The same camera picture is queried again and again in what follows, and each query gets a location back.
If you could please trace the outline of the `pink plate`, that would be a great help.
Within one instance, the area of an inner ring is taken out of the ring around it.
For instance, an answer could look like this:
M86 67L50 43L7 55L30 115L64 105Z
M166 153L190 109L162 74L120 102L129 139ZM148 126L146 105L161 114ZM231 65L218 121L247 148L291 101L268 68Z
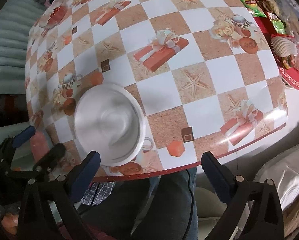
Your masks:
M36 130L34 136L30 138L30 147L35 162L38 162L52 148L53 143L50 136L45 131Z

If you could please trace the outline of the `white cushioned seat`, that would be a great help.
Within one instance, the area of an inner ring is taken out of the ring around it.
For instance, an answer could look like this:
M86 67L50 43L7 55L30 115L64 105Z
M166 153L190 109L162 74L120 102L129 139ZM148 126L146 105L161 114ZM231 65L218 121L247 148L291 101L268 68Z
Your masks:
M282 210L288 208L299 195L299 144L265 163L254 181L266 179L274 181Z

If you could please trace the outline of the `red snack tray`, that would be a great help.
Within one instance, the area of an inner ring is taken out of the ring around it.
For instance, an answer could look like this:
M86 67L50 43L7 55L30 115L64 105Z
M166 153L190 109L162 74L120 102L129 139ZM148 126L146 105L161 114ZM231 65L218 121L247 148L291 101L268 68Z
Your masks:
M241 0L265 35L286 86L299 90L299 6L295 0Z

